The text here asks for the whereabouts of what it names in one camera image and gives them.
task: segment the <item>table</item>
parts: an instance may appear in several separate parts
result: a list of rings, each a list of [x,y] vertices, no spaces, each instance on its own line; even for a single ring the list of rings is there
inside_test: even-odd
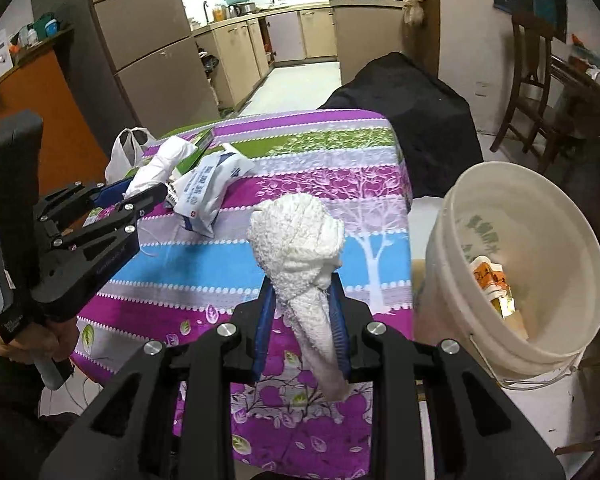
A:
[[[191,139],[207,127],[179,135]],[[231,142],[252,158],[255,174],[229,188],[212,240],[185,231],[162,205],[138,222],[141,253],[78,318],[76,364],[105,383],[149,338],[169,346],[194,341],[256,298],[263,273],[245,240],[251,209],[289,192],[319,197],[344,221],[346,294],[411,336],[411,187],[388,121],[364,110],[312,110],[221,121],[214,133],[214,145]],[[372,385],[325,402],[278,314],[263,377],[255,387],[234,384],[231,411],[237,460],[305,478],[366,472]],[[176,432],[181,416],[179,402]]]

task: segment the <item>white rag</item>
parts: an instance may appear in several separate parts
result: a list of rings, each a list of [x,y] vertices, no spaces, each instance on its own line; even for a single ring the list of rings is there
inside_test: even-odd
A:
[[[316,197],[288,194],[254,208],[247,240],[322,394],[344,399],[349,386],[338,368],[325,292],[331,273],[342,265],[344,223]]]
[[[138,169],[136,176],[126,188],[125,198],[136,195],[156,184],[166,184],[175,167],[193,155],[197,147],[180,137],[169,137],[146,166]]]

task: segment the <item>black cloth cover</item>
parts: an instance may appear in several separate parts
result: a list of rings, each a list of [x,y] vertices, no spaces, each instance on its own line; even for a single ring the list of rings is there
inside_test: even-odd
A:
[[[482,162],[467,102],[399,52],[369,62],[320,108],[384,115],[398,136],[414,198],[444,196],[464,170]]]

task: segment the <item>white package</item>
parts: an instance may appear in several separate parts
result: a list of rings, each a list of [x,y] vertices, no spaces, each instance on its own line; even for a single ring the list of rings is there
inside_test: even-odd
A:
[[[138,194],[156,184],[165,184],[178,163],[192,155],[197,147],[180,137],[165,140],[154,158],[138,170],[136,176],[126,188],[125,198]]]
[[[205,155],[196,168],[173,183],[177,193],[173,211],[184,218],[184,227],[213,237],[216,219],[227,188],[249,173],[255,164],[230,144],[224,151]]]

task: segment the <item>hand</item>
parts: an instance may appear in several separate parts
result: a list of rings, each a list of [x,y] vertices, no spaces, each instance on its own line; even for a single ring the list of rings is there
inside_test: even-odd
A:
[[[0,337],[0,355],[19,363],[32,364],[29,352],[37,350],[54,361],[63,361],[74,351],[79,334],[75,317],[62,323],[49,322],[47,327],[31,323],[9,344]]]

